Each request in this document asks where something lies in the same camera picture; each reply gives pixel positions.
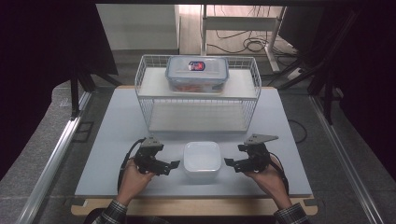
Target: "wrist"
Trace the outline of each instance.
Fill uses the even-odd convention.
[[[133,198],[132,196],[128,196],[128,195],[119,193],[116,197],[116,201],[121,203],[124,206],[128,206],[128,204],[131,202],[132,198]]]
[[[279,210],[289,208],[292,206],[291,200],[286,193],[278,193],[273,195],[273,200]]]

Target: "wire basket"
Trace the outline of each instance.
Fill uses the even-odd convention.
[[[134,85],[150,132],[248,130],[262,81],[254,58],[226,57],[230,77],[222,93],[171,91],[165,77],[170,55],[144,55]]]

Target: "sleeve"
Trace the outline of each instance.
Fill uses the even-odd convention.
[[[113,200],[108,208],[92,224],[121,224],[125,220],[127,207]]]
[[[310,224],[308,216],[299,203],[290,208],[278,210],[274,216],[279,224]]]

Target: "transparent lid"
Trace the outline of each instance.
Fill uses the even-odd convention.
[[[223,57],[173,56],[166,67],[168,78],[228,78],[228,64]]]
[[[184,167],[189,172],[214,172],[221,166],[219,145],[215,142],[190,142],[184,148]]]

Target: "white plastic bowl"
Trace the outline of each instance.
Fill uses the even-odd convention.
[[[215,142],[190,142],[184,147],[184,167],[191,178],[212,179],[221,166],[219,145]]]

